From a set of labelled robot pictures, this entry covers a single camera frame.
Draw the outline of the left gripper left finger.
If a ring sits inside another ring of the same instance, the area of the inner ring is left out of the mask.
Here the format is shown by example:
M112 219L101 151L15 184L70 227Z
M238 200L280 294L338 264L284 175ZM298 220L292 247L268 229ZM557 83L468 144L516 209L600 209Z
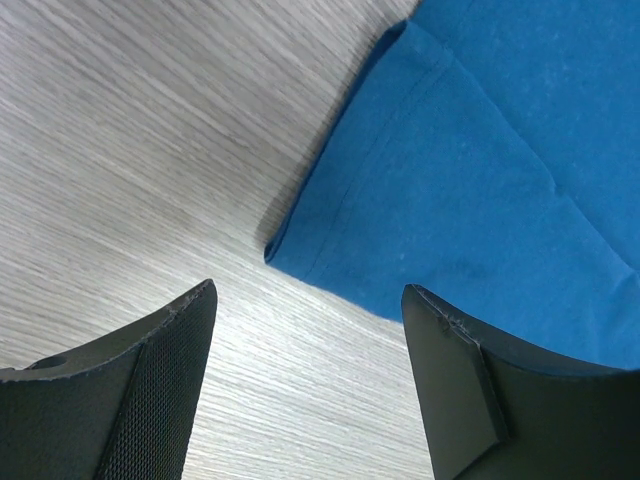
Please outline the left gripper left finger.
M2 369L2 478L181 478L217 302L207 279L91 342Z

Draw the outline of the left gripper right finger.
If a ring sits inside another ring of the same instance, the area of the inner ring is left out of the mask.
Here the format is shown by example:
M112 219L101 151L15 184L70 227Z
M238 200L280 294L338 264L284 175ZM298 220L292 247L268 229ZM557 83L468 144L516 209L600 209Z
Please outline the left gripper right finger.
M405 338L438 479L635 479L639 374L538 347L418 285Z

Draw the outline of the blue t shirt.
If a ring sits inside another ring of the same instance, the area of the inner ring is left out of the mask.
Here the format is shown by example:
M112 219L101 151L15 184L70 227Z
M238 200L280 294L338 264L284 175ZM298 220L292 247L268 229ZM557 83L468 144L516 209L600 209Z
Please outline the blue t shirt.
M373 48L264 255L390 320L417 284L637 368L638 3L421 3Z

